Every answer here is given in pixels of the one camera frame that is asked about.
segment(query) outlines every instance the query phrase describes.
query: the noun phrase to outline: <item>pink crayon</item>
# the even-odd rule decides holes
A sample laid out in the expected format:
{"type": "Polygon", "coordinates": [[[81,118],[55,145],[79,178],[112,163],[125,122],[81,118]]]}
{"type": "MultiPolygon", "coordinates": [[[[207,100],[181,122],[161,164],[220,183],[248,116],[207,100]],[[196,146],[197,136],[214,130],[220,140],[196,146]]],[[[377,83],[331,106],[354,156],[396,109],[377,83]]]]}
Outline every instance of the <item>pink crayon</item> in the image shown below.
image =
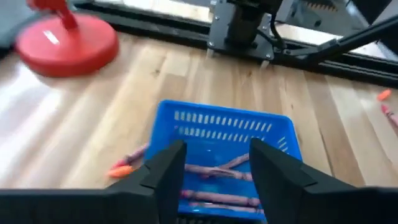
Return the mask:
{"type": "Polygon", "coordinates": [[[187,199],[206,200],[216,203],[230,203],[240,206],[257,207],[260,205],[258,198],[249,198],[238,195],[218,194],[211,192],[195,192],[193,190],[182,190],[181,196],[187,199]]]}
{"type": "MultiPolygon", "coordinates": [[[[249,153],[243,154],[242,156],[238,156],[237,158],[227,162],[226,164],[216,166],[221,169],[230,169],[233,167],[236,167],[237,165],[242,164],[243,162],[246,162],[249,160],[249,153]]],[[[208,178],[209,175],[202,175],[203,178],[208,178]]]]}
{"type": "Polygon", "coordinates": [[[144,145],[138,147],[131,155],[127,155],[123,159],[120,159],[115,164],[113,164],[111,170],[116,169],[118,167],[131,165],[134,161],[136,161],[138,158],[144,155],[147,148],[148,148],[148,143],[145,143],[144,145]]]}
{"type": "Polygon", "coordinates": [[[385,104],[381,105],[381,111],[398,127],[398,116],[385,104]]]}
{"type": "Polygon", "coordinates": [[[185,171],[193,172],[196,174],[215,175],[217,177],[232,177],[239,180],[253,181],[251,173],[221,169],[218,167],[204,167],[204,166],[186,164],[185,171]]]}
{"type": "Polygon", "coordinates": [[[223,208],[237,212],[252,212],[252,213],[262,213],[264,214],[263,209],[258,208],[249,208],[249,207],[240,207],[240,206],[230,206],[230,205],[221,205],[221,204],[214,204],[214,203],[206,203],[206,202],[192,202],[189,203],[190,206],[196,207],[205,207],[205,208],[223,208]]]}

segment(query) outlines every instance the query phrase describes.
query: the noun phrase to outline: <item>orange crayon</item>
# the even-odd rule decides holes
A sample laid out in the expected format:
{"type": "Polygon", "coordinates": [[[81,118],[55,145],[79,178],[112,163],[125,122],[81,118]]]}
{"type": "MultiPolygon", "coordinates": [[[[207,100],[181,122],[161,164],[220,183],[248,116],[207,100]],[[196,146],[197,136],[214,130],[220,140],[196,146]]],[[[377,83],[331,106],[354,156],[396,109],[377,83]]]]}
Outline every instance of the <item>orange crayon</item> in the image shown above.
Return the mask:
{"type": "Polygon", "coordinates": [[[128,166],[126,159],[118,160],[115,164],[113,164],[113,166],[111,167],[111,170],[122,167],[122,166],[128,166]]]}
{"type": "Polygon", "coordinates": [[[134,172],[134,168],[132,166],[121,166],[110,170],[108,172],[108,176],[112,178],[123,178],[131,174],[132,172],[134,172]]]}
{"type": "Polygon", "coordinates": [[[381,92],[381,93],[377,96],[377,99],[378,99],[379,101],[383,101],[383,100],[387,99],[390,95],[391,95],[391,90],[390,90],[390,89],[384,90],[383,92],[381,92]]]}

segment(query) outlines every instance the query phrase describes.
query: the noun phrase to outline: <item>blue plastic basket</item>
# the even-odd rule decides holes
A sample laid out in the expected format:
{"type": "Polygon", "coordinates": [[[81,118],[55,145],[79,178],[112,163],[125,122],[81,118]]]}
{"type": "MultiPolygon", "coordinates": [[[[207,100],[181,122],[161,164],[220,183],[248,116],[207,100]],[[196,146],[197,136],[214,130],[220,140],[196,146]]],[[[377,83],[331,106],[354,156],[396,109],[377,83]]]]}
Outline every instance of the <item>blue plastic basket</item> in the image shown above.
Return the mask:
{"type": "MultiPolygon", "coordinates": [[[[164,100],[157,110],[145,159],[172,141],[183,139],[187,143],[187,164],[218,166],[249,152],[250,139],[254,137],[302,160],[293,123],[286,116],[164,100]]],[[[245,162],[233,169],[249,172],[250,165],[245,162]]],[[[202,179],[189,172],[184,174],[183,189],[258,198],[253,182],[227,177],[202,179]]],[[[191,207],[184,199],[180,200],[178,211],[265,219],[261,213],[191,207]]]]}

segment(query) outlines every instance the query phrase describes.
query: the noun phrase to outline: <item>wooden table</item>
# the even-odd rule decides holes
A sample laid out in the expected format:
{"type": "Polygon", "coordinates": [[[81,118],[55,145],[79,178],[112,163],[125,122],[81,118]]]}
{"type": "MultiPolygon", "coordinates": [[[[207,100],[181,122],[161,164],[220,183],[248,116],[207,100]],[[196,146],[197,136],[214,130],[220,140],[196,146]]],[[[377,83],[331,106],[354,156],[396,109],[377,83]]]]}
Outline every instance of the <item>wooden table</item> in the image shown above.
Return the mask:
{"type": "MultiPolygon", "coordinates": [[[[207,8],[169,0],[116,4],[210,21],[207,8]]],[[[313,44],[335,37],[278,29],[313,44]]],[[[87,77],[43,78],[16,54],[0,62],[1,187],[109,185],[106,171],[148,141],[156,106],[166,98],[285,114],[308,165],[356,186],[398,186],[398,137],[376,101],[382,87],[119,37],[117,59],[87,77]]],[[[356,51],[383,57],[374,44],[356,51]]],[[[398,110],[398,92],[390,104],[398,110]]]]}

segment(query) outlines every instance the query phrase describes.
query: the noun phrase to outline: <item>red lamp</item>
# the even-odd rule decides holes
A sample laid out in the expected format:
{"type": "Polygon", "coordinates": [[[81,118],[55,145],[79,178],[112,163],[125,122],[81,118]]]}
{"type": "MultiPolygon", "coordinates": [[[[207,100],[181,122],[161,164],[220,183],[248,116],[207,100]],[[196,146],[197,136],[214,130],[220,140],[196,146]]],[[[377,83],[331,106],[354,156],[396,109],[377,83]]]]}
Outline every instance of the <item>red lamp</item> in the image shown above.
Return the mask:
{"type": "Polygon", "coordinates": [[[28,0],[38,10],[56,13],[31,24],[16,40],[16,50],[33,71],[48,77],[84,75],[111,62],[118,37],[105,21],[72,14],[65,0],[28,0]]]}

